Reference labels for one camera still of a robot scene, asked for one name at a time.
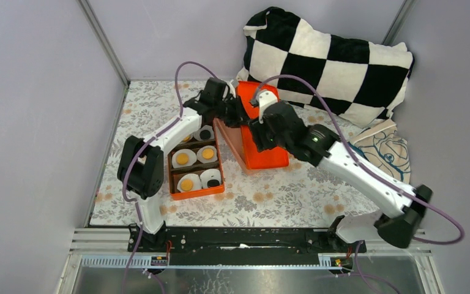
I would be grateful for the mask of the black sandwich cookie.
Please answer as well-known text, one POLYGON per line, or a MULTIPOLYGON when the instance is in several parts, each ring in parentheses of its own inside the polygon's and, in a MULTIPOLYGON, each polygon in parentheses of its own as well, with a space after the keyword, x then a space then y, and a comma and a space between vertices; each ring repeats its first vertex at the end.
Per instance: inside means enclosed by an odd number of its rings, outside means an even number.
POLYGON ((209 188, 213 188, 213 187, 218 187, 222 184, 221 181, 219 181, 218 179, 210 179, 206 182, 206 187, 209 189, 209 188))
POLYGON ((201 140, 210 140, 212 137, 211 131, 208 129, 203 129, 200 131, 200 139, 201 140))

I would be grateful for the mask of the orange box lid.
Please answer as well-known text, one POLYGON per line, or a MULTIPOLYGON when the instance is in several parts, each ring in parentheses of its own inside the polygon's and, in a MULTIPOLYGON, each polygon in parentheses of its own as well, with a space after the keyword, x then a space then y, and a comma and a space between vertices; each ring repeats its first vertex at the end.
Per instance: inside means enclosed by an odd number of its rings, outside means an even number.
POLYGON ((249 170, 287 167, 288 153, 274 144, 272 135, 261 117, 266 107, 280 100, 277 89, 264 85, 261 89, 271 97, 265 98, 261 104, 258 98, 253 97, 259 92, 258 86, 258 82, 240 81, 236 87, 236 94, 242 103, 241 143, 244 164, 249 170))

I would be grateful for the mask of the pink cookie tray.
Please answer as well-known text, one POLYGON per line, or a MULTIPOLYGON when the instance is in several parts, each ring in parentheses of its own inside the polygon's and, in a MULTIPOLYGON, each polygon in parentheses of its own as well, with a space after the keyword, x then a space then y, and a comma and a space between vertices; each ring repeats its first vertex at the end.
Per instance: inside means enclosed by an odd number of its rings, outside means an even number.
POLYGON ((214 120, 214 125, 219 128, 235 159, 247 175, 289 166, 289 156, 284 149, 276 147, 258 152, 247 127, 230 128, 219 119, 214 120))

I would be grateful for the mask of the orange cookie box with liners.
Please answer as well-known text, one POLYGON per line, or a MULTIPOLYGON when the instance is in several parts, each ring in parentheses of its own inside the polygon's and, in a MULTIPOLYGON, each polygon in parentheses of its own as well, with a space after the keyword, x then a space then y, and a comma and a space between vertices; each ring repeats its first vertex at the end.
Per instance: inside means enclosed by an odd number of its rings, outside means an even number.
POLYGON ((222 161, 220 158, 217 133, 212 123, 206 124, 206 125, 210 125, 213 127, 214 134, 215 134, 215 138, 213 140, 196 141, 194 139, 193 141, 188 142, 188 143, 184 143, 184 144, 179 143, 174 149, 170 151, 170 154, 168 155, 169 193, 173 200, 187 200, 187 199, 196 198, 196 197, 221 194, 225 191, 225 179, 223 175, 222 161), (213 162, 213 163, 208 163, 208 164, 202 164, 201 162, 197 160, 192 166, 189 166, 189 167, 182 167, 182 168, 172 167, 171 157, 177 150, 191 149, 192 151, 196 153, 197 150, 199 150, 203 146, 208 146, 208 145, 214 146, 217 149, 218 161, 213 162), (187 192, 187 193, 182 193, 177 190, 177 187, 176 187, 177 182, 184 175, 189 174, 189 173, 200 175, 203 171, 210 169, 210 168, 216 168, 220 170, 221 175, 222 175, 222 184, 220 186, 209 188, 209 189, 202 188, 201 190, 196 190, 196 191, 187 192))

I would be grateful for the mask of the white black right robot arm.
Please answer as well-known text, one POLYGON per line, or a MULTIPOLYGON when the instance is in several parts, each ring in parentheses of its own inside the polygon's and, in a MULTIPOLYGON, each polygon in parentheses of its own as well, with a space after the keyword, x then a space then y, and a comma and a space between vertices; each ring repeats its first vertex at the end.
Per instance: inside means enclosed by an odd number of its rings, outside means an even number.
POLYGON ((433 191, 426 185, 412 187, 347 150, 331 129, 321 124, 307 126, 293 107, 283 101, 271 102, 248 123, 258 151, 281 147, 296 159, 331 172, 371 200, 379 209, 370 214, 345 217, 326 236, 329 249, 344 251, 351 243, 378 236, 392 246, 409 247, 426 214, 433 191))

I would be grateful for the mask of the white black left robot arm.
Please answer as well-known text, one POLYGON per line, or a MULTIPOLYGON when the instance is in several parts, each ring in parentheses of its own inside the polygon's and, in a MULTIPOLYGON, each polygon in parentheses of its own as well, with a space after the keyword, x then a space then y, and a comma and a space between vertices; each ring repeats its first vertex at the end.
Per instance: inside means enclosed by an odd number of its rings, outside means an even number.
POLYGON ((165 245, 166 237, 159 231, 165 221, 157 194, 165 177, 166 157, 186 136, 215 118, 240 126, 243 106, 236 86, 236 81, 209 78, 196 97, 179 102, 177 116, 146 138, 132 135, 126 139, 117 178, 124 200, 135 205, 138 226, 144 232, 141 242, 148 250, 157 252, 165 245))

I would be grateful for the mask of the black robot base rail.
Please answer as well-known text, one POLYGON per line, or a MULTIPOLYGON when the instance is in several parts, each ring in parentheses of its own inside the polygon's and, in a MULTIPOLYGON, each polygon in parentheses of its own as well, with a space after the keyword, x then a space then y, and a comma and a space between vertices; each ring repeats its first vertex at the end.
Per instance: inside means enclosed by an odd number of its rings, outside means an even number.
POLYGON ((129 252, 161 253, 173 266, 311 266, 321 254, 364 253, 364 244, 345 243, 333 229, 167 227, 157 233, 129 226, 129 252))

